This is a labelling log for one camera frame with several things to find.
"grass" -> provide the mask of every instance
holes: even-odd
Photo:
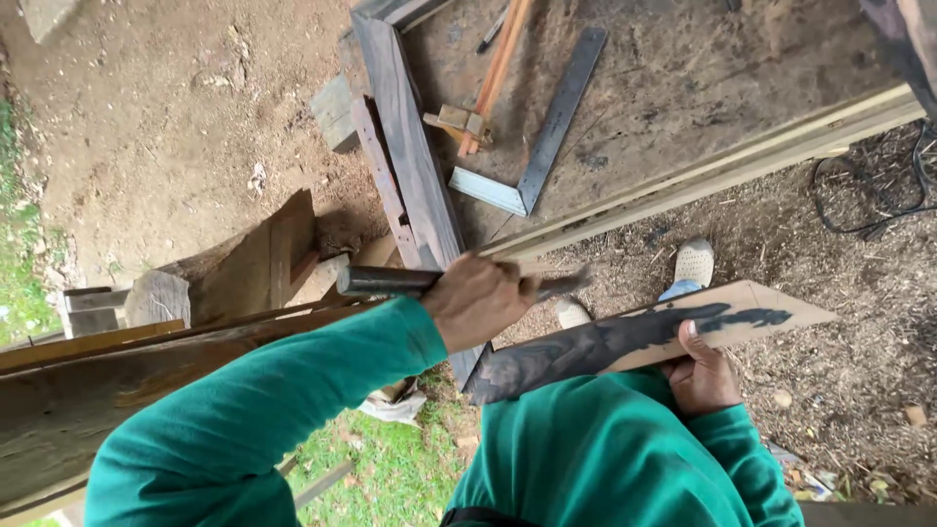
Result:
[[[39,208],[16,171],[20,155],[16,113],[0,99],[0,345],[61,327],[46,302],[33,247],[43,237]],[[49,230],[44,240],[53,261],[65,259],[65,235]]]
[[[466,468],[444,426],[459,411],[457,403],[429,400],[417,416],[422,429],[345,411],[314,432],[297,449],[299,463],[287,477],[294,494],[344,459],[355,470],[301,510],[300,522],[439,525]]]

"sleeve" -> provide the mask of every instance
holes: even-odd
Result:
[[[86,525],[295,525],[274,470],[283,454],[375,389],[445,357],[432,319],[409,298],[263,346],[107,438],[91,469]]]
[[[729,474],[755,527],[804,524],[781,465],[762,446],[743,405],[696,417],[687,428]]]

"black paint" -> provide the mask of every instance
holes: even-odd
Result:
[[[626,354],[673,341],[685,320],[697,321],[700,333],[711,333],[733,324],[779,325],[792,316],[775,309],[725,313],[731,308],[725,303],[680,309],[652,307],[633,316],[609,317],[486,354],[468,380],[471,402],[513,399],[557,381],[594,375]]]

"foot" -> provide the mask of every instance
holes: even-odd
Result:
[[[572,298],[565,297],[557,301],[557,318],[559,318],[559,325],[563,329],[592,322],[592,317],[589,316],[586,308],[582,307],[582,304]]]
[[[709,242],[703,238],[694,238],[684,243],[677,253],[674,283],[692,280],[703,287],[709,287],[715,265],[716,253]]]

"workbench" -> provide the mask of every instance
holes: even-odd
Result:
[[[503,8],[455,0],[402,37],[424,112],[472,108],[492,54],[475,48]],[[494,148],[457,158],[428,128],[443,174],[517,184],[588,26],[608,39],[531,217],[451,190],[468,248],[536,256],[924,115],[855,0],[738,12],[718,0],[536,0],[490,119]],[[354,96],[367,77],[350,62]]]

